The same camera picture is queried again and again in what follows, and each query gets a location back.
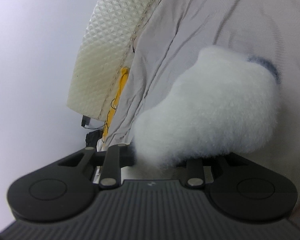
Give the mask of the grey bed sheet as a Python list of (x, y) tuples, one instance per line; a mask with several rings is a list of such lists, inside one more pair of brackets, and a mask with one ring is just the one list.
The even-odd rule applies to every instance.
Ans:
[(300, 0), (161, 0), (139, 36), (105, 145), (129, 143), (135, 118), (213, 44), (269, 59), (280, 71), (277, 130), (248, 158), (296, 185), (292, 221), (300, 227)]

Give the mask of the white fluffy fleece garment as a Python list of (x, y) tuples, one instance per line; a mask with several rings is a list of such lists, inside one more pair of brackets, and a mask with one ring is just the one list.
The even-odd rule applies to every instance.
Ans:
[(137, 164), (166, 168), (190, 158), (258, 150), (275, 131), (279, 84), (269, 60), (218, 46), (202, 49), (166, 98), (134, 122)]

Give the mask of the black wall socket charger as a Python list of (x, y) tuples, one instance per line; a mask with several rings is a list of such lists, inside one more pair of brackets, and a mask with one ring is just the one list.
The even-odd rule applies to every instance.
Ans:
[(83, 115), (83, 116), (82, 116), (82, 120), (81, 120), (81, 126), (82, 126), (83, 128), (85, 128), (86, 126), (89, 126), (90, 120), (91, 120), (90, 117), (88, 117), (88, 116), (86, 116), (86, 115)]

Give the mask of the cream quilted headboard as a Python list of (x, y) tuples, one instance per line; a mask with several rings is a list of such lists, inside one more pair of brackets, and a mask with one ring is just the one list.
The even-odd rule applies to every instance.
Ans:
[(133, 61), (134, 40), (161, 0), (98, 0), (77, 54), (67, 106), (104, 121), (120, 70)]

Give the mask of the yellow mattress edge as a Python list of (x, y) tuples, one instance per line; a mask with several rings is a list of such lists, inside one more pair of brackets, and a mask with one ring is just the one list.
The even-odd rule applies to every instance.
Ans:
[(119, 75), (119, 80), (117, 83), (117, 91), (115, 94), (115, 97), (113, 98), (113, 100), (110, 103), (110, 109), (109, 112), (107, 114), (107, 118), (106, 121), (104, 123), (103, 126), (103, 134), (102, 134), (102, 141), (105, 142), (106, 137), (109, 133), (109, 129), (110, 129), (110, 124), (113, 120), (114, 114), (116, 112), (117, 106), (119, 104), (119, 100), (120, 100), (120, 96), (121, 93), (127, 83), (128, 80), (128, 76), (129, 76), (129, 71), (130, 69), (128, 67), (123, 67), (120, 69), (120, 75)]

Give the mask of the black bag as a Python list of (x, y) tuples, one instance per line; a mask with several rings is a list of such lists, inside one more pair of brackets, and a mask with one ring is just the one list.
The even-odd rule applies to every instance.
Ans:
[(85, 137), (85, 144), (87, 147), (94, 147), (97, 149), (97, 143), (102, 138), (102, 130), (95, 130), (92, 132), (89, 132)]

